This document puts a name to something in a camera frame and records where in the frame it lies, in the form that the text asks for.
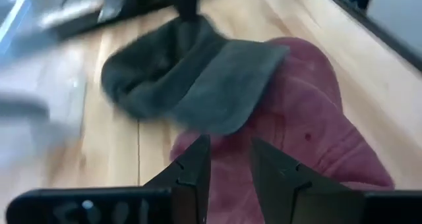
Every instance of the gray microfiber towel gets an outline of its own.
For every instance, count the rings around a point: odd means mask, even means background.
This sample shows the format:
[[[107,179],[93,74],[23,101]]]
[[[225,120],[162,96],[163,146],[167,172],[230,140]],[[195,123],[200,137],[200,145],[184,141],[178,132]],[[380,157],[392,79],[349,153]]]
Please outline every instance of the gray microfiber towel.
[[[167,117],[197,131],[231,134],[253,112],[288,47],[228,40],[200,16],[164,24],[106,62],[102,86],[136,119]]]

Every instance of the red fabric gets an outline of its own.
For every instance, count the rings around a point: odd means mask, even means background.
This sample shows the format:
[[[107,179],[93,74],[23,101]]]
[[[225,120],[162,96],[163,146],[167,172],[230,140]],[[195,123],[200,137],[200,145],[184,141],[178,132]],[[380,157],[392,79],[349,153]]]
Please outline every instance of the red fabric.
[[[393,189],[392,179],[362,135],[346,119],[333,68],[314,45],[297,38],[271,41],[290,54],[270,81],[247,123],[235,134],[211,136],[208,223],[264,223],[249,170],[251,137],[259,137],[330,177],[356,189]],[[175,159],[198,134],[180,135]]]

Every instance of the red cloth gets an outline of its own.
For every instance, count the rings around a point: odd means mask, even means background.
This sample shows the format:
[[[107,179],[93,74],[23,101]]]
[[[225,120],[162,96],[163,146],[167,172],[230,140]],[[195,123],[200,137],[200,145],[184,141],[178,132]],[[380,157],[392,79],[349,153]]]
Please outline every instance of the red cloth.
[[[273,144],[348,187],[393,189],[377,155],[343,115],[338,82],[326,56],[297,38],[270,43],[288,45],[291,52],[254,113],[235,134],[211,136],[208,223],[264,223],[249,169],[251,137]],[[183,153],[197,137],[195,132],[181,134],[171,158]]]

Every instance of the wooden floor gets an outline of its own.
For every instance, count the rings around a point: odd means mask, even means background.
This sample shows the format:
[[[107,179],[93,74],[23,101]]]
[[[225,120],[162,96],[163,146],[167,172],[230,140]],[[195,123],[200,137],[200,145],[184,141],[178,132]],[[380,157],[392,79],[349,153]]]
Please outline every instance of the wooden floor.
[[[397,187],[422,188],[421,75],[331,0],[202,0],[201,10],[231,38],[296,36],[320,47],[335,68],[346,116]],[[55,57],[37,56],[86,70],[84,134],[67,149],[2,170],[1,207],[35,187],[144,184],[169,163],[181,129],[167,121],[137,123],[123,116],[102,94],[100,72],[112,52],[173,17],[172,9],[163,9],[73,39],[55,49]]]

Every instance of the gray cloth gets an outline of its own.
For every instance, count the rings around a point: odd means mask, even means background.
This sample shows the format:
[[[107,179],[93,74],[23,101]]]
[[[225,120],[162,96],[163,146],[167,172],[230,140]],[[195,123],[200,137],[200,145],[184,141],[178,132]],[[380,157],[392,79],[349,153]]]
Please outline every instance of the gray cloth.
[[[228,40],[199,17],[176,18],[111,56],[102,86],[137,119],[169,117],[230,134],[246,122],[288,47]]]

